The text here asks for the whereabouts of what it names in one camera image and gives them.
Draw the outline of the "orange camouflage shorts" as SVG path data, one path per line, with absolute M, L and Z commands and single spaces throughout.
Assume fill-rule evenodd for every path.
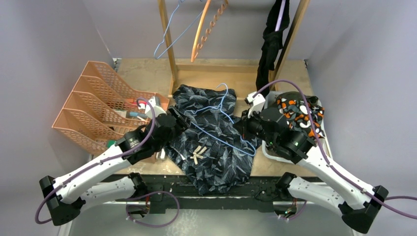
M 312 139 L 315 139 L 315 133 L 319 138 L 324 138 L 325 109 L 316 96 L 306 96 L 306 101 L 304 103 L 304 100 L 279 99 L 277 96 L 276 105 L 291 130 L 301 132 Z

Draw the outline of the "grey camouflage shorts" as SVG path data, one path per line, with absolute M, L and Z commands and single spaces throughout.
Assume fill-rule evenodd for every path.
M 237 96 L 234 89 L 228 89 L 229 93 L 224 99 L 222 111 L 226 112 L 236 123 L 240 120 L 239 117 L 234 116 Z M 252 172 L 254 157 L 220 143 L 192 124 L 193 122 L 217 136 L 214 128 L 220 124 L 220 119 L 229 123 L 225 116 L 221 114 L 220 118 L 215 118 L 210 111 L 196 116 L 186 112 L 186 110 L 195 111 L 206 106 L 217 106 L 225 91 L 226 88 L 216 91 L 180 85 L 173 93 L 175 108 L 189 118 L 190 127 L 164 149 L 170 159 L 196 187 L 199 195 L 224 194 L 233 186 L 246 183 Z M 253 153 L 250 147 L 240 143 L 239 137 L 241 136 L 236 129 L 221 128 L 220 131 L 223 131 L 220 137 L 222 140 L 248 153 Z M 256 149 L 262 143 L 258 138 L 253 138 L 249 142 Z

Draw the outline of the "olive green shorts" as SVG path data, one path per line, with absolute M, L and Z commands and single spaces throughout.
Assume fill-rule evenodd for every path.
M 297 91 L 289 91 L 289 92 L 284 92 L 281 93 L 280 95 L 278 95 L 279 99 L 289 99 L 289 100 L 303 100 L 303 96 L 301 95 L 301 93 L 297 92 Z

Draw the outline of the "peach plastic file organizer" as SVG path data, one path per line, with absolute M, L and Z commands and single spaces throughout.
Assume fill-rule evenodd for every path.
M 156 92 L 133 89 L 107 63 L 88 61 L 52 127 L 89 154 L 98 156 L 126 132 L 146 125 L 150 119 L 130 117 L 129 112 L 143 113 L 144 104 L 126 99 L 157 96 L 163 110 L 169 99 Z

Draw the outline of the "orange hanger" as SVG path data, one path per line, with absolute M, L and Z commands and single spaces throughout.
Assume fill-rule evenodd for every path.
M 219 20 L 220 16 L 224 13 L 226 8 L 229 6 L 229 1 L 224 0 L 222 2 L 220 7 L 217 9 L 217 12 L 214 14 L 213 18 L 210 20 L 208 27 L 203 31 L 203 26 L 204 26 L 210 5 L 211 5 L 211 0 L 208 0 L 205 3 L 202 14 L 200 16 L 195 38 L 194 38 L 193 45 L 192 45 L 190 62 L 194 62 L 196 60 L 199 54 L 199 51 L 203 48 L 204 43 L 206 42 L 208 36 L 211 34 L 211 31 L 213 30 L 213 28 L 216 26 L 217 21 Z

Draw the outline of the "white stapler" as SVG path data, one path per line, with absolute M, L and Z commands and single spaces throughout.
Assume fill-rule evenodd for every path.
M 157 161 L 165 161 L 166 160 L 166 152 L 164 149 L 162 149 L 161 151 L 159 151 L 158 153 L 155 154 L 155 159 Z

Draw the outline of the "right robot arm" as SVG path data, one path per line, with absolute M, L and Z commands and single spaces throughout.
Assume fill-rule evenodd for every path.
M 318 98 L 292 91 L 267 103 L 253 92 L 245 102 L 249 108 L 234 125 L 242 137 L 261 139 L 274 159 L 304 167 L 325 183 L 320 186 L 286 172 L 276 184 L 277 196 L 313 202 L 333 211 L 351 229 L 369 232 L 388 190 L 367 184 L 329 158 L 322 145 L 324 109 Z

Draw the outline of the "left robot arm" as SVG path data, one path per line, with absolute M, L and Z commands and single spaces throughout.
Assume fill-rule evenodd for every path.
M 83 211 L 114 200 L 141 201 L 153 193 L 140 174 L 131 173 L 119 180 L 105 182 L 114 173 L 152 157 L 179 137 L 191 124 L 190 119 L 174 106 L 157 111 L 145 98 L 149 124 L 125 133 L 98 157 L 76 170 L 39 181 L 44 199 L 34 216 L 36 224 L 52 222 L 64 225 Z

